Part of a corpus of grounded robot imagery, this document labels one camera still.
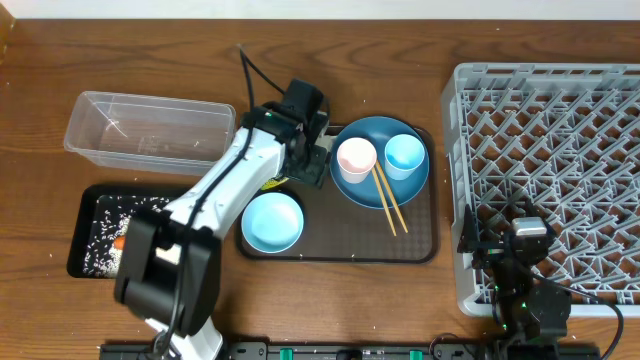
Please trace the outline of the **yellow snack wrapper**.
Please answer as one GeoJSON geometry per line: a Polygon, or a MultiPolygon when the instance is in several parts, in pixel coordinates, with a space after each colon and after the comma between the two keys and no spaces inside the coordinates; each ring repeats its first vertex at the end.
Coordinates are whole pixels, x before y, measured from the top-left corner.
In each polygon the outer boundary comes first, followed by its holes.
{"type": "Polygon", "coordinates": [[[284,177],[284,176],[271,178],[261,186],[260,190],[261,191],[267,191],[269,189],[276,188],[276,187],[284,184],[288,180],[289,180],[289,178],[288,177],[284,177]]]}

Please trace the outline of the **pink cup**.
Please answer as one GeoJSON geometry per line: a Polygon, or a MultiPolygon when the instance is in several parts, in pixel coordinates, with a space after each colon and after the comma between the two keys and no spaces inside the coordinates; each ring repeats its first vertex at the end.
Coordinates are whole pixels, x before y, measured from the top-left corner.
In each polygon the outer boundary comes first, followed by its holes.
{"type": "Polygon", "coordinates": [[[365,180],[377,161],[374,145],[362,137],[343,141],[337,150],[337,163],[342,178],[350,184],[365,180]]]}

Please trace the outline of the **light blue bowl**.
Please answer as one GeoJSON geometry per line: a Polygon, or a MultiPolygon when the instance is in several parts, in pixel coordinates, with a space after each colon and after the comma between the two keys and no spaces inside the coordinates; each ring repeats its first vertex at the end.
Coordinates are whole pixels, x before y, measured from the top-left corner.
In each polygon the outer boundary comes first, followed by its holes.
{"type": "Polygon", "coordinates": [[[291,196],[264,193],[249,202],[241,218],[246,242],[261,253],[275,254],[292,247],[304,230],[302,207],[291,196]]]}

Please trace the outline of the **white rice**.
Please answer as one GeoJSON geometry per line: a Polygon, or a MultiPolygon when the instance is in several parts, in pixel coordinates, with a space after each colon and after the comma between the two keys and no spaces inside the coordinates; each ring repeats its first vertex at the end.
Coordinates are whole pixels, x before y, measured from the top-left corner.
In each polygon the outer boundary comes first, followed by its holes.
{"type": "Polygon", "coordinates": [[[126,235],[130,218],[140,208],[160,212],[171,197],[101,195],[91,217],[88,243],[84,247],[81,272],[90,278],[115,278],[123,250],[114,247],[117,237],[126,235]]]}

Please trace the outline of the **orange carrot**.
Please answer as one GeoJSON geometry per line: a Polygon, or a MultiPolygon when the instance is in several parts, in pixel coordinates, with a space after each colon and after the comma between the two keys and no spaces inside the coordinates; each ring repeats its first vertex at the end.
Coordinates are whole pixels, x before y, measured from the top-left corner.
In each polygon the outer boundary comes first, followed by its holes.
{"type": "Polygon", "coordinates": [[[120,236],[114,240],[114,247],[119,250],[123,250],[125,245],[125,237],[120,236]]]}

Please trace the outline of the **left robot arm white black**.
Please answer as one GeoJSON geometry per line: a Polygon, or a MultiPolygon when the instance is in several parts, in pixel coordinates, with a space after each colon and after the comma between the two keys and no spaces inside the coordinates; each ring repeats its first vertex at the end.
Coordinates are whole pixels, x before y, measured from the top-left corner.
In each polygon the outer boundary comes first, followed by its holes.
{"type": "Polygon", "coordinates": [[[186,193],[159,212],[141,209],[125,235],[114,297],[155,327],[139,359],[214,359],[223,344],[211,315],[220,289],[223,240],[269,180],[319,186],[330,149],[323,110],[266,103],[245,113],[231,146],[186,193]]]}

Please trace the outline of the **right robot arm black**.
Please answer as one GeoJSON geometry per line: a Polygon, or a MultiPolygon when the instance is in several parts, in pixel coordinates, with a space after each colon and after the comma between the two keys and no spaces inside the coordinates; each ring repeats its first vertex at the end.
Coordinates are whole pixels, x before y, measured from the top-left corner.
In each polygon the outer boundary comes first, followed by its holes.
{"type": "Polygon", "coordinates": [[[473,211],[465,208],[457,251],[472,255],[474,269],[491,271],[492,316],[503,328],[501,335],[478,348],[476,359],[560,357],[557,340],[567,334],[571,295],[556,285],[535,281],[532,274],[532,267],[547,257],[557,233],[531,202],[525,211],[498,240],[483,241],[473,211]]]}

